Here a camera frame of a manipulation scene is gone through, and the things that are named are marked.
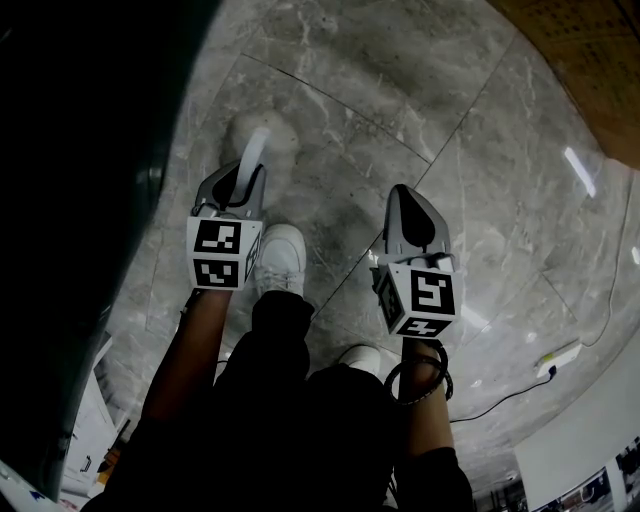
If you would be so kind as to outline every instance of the black bracelet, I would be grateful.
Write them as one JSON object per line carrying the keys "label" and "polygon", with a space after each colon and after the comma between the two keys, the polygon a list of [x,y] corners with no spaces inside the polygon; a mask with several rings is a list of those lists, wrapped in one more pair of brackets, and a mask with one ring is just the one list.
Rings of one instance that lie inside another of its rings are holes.
{"label": "black bracelet", "polygon": [[[424,340],[421,338],[408,338],[408,339],[420,341],[425,345],[427,345],[429,348],[434,349],[436,352],[438,352],[438,355],[440,356],[440,361],[438,361],[435,357],[431,357],[431,356],[421,356],[421,357],[405,359],[404,361],[401,361],[398,365],[396,365],[396,367],[393,370],[391,370],[391,373],[387,377],[387,380],[385,380],[384,382],[384,387],[389,393],[389,396],[391,396],[391,400],[397,405],[413,405],[419,402],[420,400],[423,400],[427,398],[429,395],[431,395],[436,389],[438,389],[438,386],[442,384],[443,380],[447,381],[445,398],[449,400],[453,396],[453,380],[451,380],[451,375],[449,375],[449,371],[448,371],[449,358],[447,357],[447,352],[442,346],[442,343],[440,343],[440,341],[438,340]],[[418,398],[414,400],[402,401],[396,398],[395,396],[393,396],[393,389],[392,389],[393,382],[396,380],[398,375],[400,375],[402,370],[404,370],[409,366],[416,366],[419,364],[430,364],[431,366],[435,367],[438,370],[438,376],[436,377],[436,379],[431,384],[429,384],[426,391],[424,391]]]}

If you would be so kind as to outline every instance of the power strip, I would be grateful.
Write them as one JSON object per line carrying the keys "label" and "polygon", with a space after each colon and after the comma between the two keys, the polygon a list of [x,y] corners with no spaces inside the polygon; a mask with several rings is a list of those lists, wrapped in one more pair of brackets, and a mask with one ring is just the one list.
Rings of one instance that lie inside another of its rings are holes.
{"label": "power strip", "polygon": [[540,361],[538,361],[535,366],[535,370],[537,370],[538,372],[538,378],[549,375],[549,368],[551,368],[552,366],[555,366],[556,370],[559,370],[560,367],[564,366],[565,364],[569,364],[576,357],[578,357],[578,354],[580,353],[582,347],[582,343],[576,340],[566,347],[563,347],[556,352],[551,352],[550,354],[544,356],[542,359],[540,359]]}

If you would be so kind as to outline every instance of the black cable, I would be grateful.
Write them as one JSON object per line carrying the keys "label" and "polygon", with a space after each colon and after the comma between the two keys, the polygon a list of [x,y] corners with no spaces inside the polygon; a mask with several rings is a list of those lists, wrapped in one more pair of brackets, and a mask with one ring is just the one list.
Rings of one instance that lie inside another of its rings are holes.
{"label": "black cable", "polygon": [[449,423],[460,423],[460,422],[463,422],[463,421],[472,421],[472,420],[477,420],[478,418],[482,418],[485,414],[488,414],[491,411],[493,411],[496,407],[498,407],[505,400],[508,400],[509,398],[513,398],[514,396],[518,396],[518,395],[521,395],[523,393],[526,393],[527,391],[531,391],[532,389],[535,389],[537,387],[544,386],[545,384],[549,384],[549,382],[551,382],[553,380],[553,378],[556,376],[556,373],[558,373],[558,370],[556,369],[555,366],[552,366],[551,368],[549,368],[549,380],[545,380],[544,382],[539,382],[538,384],[534,384],[533,386],[528,387],[527,389],[523,389],[522,391],[518,391],[517,393],[512,393],[510,395],[505,396],[498,403],[496,403],[495,405],[493,405],[492,407],[490,407],[489,409],[484,411],[482,414],[479,414],[478,416],[473,416],[472,418],[462,418],[462,419],[459,419],[459,420],[451,420]]}
{"label": "black cable", "polygon": [[589,344],[586,344],[586,343],[582,344],[586,348],[591,348],[600,341],[602,336],[604,336],[604,333],[607,330],[607,327],[609,327],[609,322],[611,321],[611,317],[613,316],[613,291],[615,290],[615,287],[616,287],[616,281],[618,279],[618,269],[620,268],[620,255],[622,254],[622,242],[624,240],[624,230],[627,227],[627,217],[629,216],[629,203],[631,202],[632,186],[633,186],[633,183],[629,185],[629,193],[627,194],[627,206],[625,207],[625,210],[624,210],[624,218],[622,219],[622,228],[620,228],[620,240],[618,240],[618,251],[616,255],[616,268],[613,272],[613,282],[611,283],[611,291],[609,292],[609,300],[608,300],[609,307],[607,309],[607,313],[608,313],[607,320],[604,323],[604,326],[602,327],[602,330],[600,331],[600,334],[598,334],[598,337],[595,339],[595,341],[592,341]]}
{"label": "black cable", "polygon": [[398,503],[398,489],[396,488],[396,484],[393,481],[393,474],[391,475],[391,480],[389,481],[389,490],[393,495],[393,499],[396,500],[396,506],[400,508],[400,504]]}

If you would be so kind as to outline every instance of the power cable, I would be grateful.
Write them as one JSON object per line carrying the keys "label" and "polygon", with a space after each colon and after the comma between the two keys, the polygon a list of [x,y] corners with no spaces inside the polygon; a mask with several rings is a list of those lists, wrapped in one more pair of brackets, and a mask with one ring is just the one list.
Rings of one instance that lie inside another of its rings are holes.
{"label": "power cable", "polygon": [[629,203],[631,202],[631,189],[632,189],[632,187],[633,187],[633,181],[629,185],[629,193],[627,194],[627,205],[626,205],[626,207],[624,209],[624,219],[622,220],[622,229],[620,230],[620,240],[618,240],[618,253],[616,255],[616,268],[615,268],[615,271],[613,273],[613,283],[611,284],[611,291],[609,292],[609,301],[608,301],[609,308],[608,308],[608,314],[607,314],[607,321],[604,323],[604,326],[602,327],[602,330],[600,331],[600,334],[595,339],[595,341],[589,343],[588,345],[586,343],[582,344],[586,348],[591,348],[596,343],[598,343],[600,341],[600,339],[604,335],[604,332],[607,330],[607,327],[609,327],[609,321],[611,320],[611,317],[613,316],[613,304],[612,304],[613,303],[613,290],[616,287],[616,281],[618,279],[618,269],[620,268],[620,255],[622,253],[622,241],[624,239],[624,230],[627,227],[627,217],[629,216]]}
{"label": "power cable", "polygon": [[552,366],[551,368],[549,368],[549,380],[545,380],[544,382],[539,382],[538,384],[534,384],[533,386],[530,386],[527,389],[523,389],[522,391],[518,391],[517,393],[511,393],[510,395],[505,396],[502,400],[497,402],[495,405],[491,406],[489,409],[484,411],[482,414],[478,414],[477,416],[473,416],[471,418],[461,418],[459,420],[451,420],[449,423],[461,423],[463,421],[473,421],[473,420],[477,420],[478,418],[482,418],[485,414],[488,414],[491,411],[493,411],[496,407],[498,407],[505,400],[508,400],[509,398],[513,398],[514,396],[522,395],[523,393],[526,393],[527,391],[531,391],[532,389],[535,389],[537,387],[544,386],[545,384],[549,384],[549,382],[551,382],[553,380],[553,378],[556,376],[556,373],[558,373],[558,370],[556,369],[555,366]]}

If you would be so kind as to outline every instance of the forearm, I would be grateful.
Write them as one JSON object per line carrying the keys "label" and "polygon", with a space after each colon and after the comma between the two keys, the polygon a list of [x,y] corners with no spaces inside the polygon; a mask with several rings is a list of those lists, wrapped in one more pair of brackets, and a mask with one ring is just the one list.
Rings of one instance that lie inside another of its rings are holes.
{"label": "forearm", "polygon": [[[402,358],[430,356],[438,359],[438,353],[420,341],[406,339]],[[414,397],[423,392],[437,377],[438,370],[429,364],[420,364],[403,372],[400,378],[400,396]],[[453,448],[453,434],[449,424],[449,412],[444,384],[431,395],[407,406],[403,411],[402,428],[405,429],[401,454],[406,459],[418,457],[437,448]]]}
{"label": "forearm", "polygon": [[203,292],[187,311],[153,378],[142,418],[170,421],[213,385],[230,291]]}

